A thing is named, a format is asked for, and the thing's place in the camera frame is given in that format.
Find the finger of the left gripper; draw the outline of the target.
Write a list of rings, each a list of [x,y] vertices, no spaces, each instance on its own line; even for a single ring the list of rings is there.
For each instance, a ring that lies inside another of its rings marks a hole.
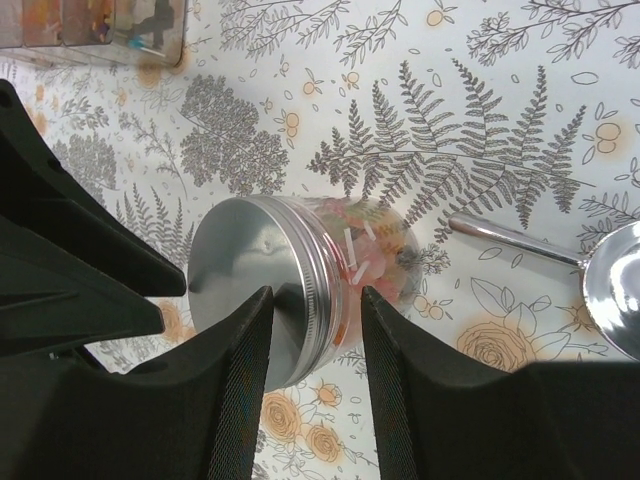
[[[152,298],[185,291],[182,271],[62,167],[3,80],[2,356],[158,334],[164,324]]]

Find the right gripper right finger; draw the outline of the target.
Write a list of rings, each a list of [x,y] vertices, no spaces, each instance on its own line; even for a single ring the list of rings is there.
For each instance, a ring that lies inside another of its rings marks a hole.
[[[403,317],[375,289],[362,333],[384,479],[635,479],[639,366],[489,367]]]

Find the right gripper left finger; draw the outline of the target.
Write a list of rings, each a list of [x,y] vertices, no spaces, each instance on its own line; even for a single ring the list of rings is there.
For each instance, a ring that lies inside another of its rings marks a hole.
[[[5,479],[247,479],[273,293],[126,374],[40,354],[1,362]]]

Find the round metal jar lid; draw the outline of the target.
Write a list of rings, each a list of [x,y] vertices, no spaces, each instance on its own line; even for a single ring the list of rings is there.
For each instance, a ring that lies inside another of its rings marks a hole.
[[[187,272],[191,318],[199,332],[256,290],[272,289],[267,391],[304,380],[341,343],[345,296],[338,256],[303,199],[247,196],[218,203],[196,230]]]

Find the clear glass jar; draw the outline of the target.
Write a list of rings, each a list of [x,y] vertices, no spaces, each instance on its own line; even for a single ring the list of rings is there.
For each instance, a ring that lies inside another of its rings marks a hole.
[[[329,327],[332,360],[362,341],[364,288],[374,288],[401,313],[410,310],[423,275],[421,247],[399,214],[373,197],[296,197],[294,205],[320,237],[337,295]]]

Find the clear compartment candy box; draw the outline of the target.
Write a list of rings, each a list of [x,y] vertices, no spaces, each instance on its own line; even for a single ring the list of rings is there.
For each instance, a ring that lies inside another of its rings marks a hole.
[[[1,3],[1,55],[49,68],[181,61],[186,1],[15,0]]]

